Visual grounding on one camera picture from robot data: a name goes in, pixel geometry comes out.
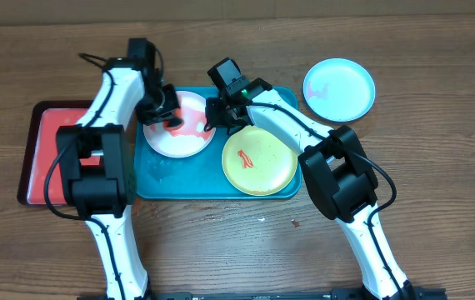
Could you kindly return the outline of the white plate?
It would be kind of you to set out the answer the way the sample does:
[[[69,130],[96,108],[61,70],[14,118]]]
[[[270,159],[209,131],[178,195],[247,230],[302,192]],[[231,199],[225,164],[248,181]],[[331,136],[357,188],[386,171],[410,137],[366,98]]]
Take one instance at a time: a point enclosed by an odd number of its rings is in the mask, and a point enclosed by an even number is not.
[[[157,153],[170,158],[186,158],[201,152],[213,139],[215,129],[205,132],[206,99],[195,92],[178,91],[182,119],[179,127],[170,128],[166,122],[144,125],[148,145]]]

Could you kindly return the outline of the yellow green plate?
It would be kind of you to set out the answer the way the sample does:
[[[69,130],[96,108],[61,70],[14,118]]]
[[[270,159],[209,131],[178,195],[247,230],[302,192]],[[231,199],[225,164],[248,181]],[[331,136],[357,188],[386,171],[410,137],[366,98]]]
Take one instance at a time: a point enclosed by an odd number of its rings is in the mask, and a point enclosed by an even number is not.
[[[247,126],[233,134],[222,150],[222,170],[227,180],[247,195],[270,196],[294,178],[297,155],[270,132]]]

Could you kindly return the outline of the light blue plate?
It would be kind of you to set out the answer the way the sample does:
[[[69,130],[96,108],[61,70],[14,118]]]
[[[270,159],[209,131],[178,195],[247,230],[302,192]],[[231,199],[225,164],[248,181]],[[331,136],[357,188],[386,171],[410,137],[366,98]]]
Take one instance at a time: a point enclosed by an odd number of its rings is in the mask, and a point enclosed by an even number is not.
[[[335,123],[350,123],[372,108],[376,86],[370,73],[345,58],[318,62],[307,72],[302,94],[319,117]]]

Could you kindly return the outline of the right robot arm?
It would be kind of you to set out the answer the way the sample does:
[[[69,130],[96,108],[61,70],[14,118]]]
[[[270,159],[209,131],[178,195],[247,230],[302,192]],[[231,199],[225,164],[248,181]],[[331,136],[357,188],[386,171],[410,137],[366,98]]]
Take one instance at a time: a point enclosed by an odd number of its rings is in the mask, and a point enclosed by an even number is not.
[[[229,57],[207,75],[217,97],[207,101],[206,130],[253,125],[271,133],[294,153],[307,192],[318,211],[342,228],[362,272],[368,299],[414,299],[382,229],[376,190],[385,172],[367,158],[348,126],[332,129],[285,102],[261,78],[249,81]]]

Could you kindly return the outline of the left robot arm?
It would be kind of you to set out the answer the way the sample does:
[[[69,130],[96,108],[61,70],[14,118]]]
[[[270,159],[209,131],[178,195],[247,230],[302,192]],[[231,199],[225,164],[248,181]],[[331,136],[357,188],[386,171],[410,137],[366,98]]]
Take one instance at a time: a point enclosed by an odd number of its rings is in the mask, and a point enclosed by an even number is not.
[[[102,84],[87,112],[56,133],[57,156],[47,179],[59,172],[72,220],[87,224],[107,279],[105,299],[152,298],[138,253],[132,210],[137,179],[127,137],[133,116],[142,124],[183,125],[175,87],[163,82],[163,56],[146,38],[131,38],[125,57],[83,53],[102,71]]]

